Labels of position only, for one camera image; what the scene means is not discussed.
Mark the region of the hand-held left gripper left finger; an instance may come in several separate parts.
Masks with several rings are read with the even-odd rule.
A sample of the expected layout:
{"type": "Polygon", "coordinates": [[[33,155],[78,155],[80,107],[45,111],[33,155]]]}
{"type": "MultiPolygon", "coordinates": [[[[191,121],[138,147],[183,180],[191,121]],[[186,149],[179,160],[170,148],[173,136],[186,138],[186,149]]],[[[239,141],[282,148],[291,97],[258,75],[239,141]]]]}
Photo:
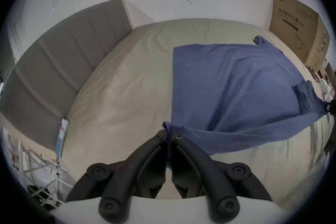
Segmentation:
{"type": "Polygon", "coordinates": [[[160,130],[126,160],[90,165],[65,202],[101,197],[100,216],[107,222],[125,222],[132,196],[156,198],[166,181],[166,157],[166,131],[160,130]]]}

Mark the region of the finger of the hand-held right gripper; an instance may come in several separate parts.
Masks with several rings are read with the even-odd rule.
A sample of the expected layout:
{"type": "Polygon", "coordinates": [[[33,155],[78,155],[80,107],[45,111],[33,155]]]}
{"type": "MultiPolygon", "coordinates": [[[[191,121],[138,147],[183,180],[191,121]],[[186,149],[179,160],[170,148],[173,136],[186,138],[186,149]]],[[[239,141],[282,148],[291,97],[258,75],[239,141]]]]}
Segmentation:
{"type": "Polygon", "coordinates": [[[327,113],[329,113],[332,116],[336,115],[336,100],[331,100],[330,102],[326,102],[325,103],[326,107],[326,111],[327,113]]]}

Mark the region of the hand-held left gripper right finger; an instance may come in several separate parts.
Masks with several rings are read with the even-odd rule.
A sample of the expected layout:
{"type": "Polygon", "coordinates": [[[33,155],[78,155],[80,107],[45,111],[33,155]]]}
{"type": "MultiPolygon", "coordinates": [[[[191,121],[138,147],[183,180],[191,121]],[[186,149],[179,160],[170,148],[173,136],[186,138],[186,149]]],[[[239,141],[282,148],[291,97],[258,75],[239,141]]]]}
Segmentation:
{"type": "Polygon", "coordinates": [[[238,196],[272,201],[261,181],[245,163],[213,160],[186,137],[175,134],[170,142],[172,181],[182,198],[206,196],[209,217],[228,223],[238,216],[238,196]]]}

